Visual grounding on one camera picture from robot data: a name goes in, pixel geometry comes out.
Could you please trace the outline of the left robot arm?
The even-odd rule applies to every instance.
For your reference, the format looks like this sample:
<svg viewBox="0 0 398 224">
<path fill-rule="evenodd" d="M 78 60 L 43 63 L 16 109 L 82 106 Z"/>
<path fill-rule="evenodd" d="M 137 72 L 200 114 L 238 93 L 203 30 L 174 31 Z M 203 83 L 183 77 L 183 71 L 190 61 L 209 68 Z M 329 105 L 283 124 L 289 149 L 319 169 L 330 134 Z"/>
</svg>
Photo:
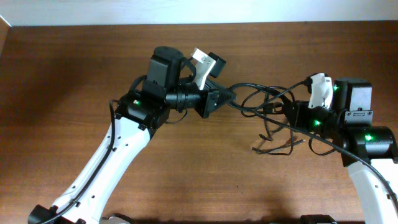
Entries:
<svg viewBox="0 0 398 224">
<path fill-rule="evenodd" d="M 235 93 L 210 79 L 218 77 L 225 65 L 213 52 L 194 49 L 185 57 L 175 48 L 156 47 L 147 74 L 119 100 L 110 101 L 111 124 L 82 172 L 50 208 L 37 205 L 28 223 L 99 223 L 121 177 L 168 123 L 171 110 L 193 108 L 207 118 L 235 99 Z"/>
</svg>

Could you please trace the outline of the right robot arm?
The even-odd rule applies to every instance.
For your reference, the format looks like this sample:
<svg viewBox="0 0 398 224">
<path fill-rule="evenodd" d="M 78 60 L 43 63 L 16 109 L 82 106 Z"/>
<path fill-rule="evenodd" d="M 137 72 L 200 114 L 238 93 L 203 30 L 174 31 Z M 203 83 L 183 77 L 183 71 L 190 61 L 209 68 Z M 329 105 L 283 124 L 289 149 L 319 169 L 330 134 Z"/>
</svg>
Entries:
<svg viewBox="0 0 398 224">
<path fill-rule="evenodd" d="M 289 123 L 342 150 L 366 223 L 397 223 L 397 141 L 390 128 L 372 124 L 371 83 L 339 78 L 310 91 L 310 100 L 282 107 Z"/>
</svg>

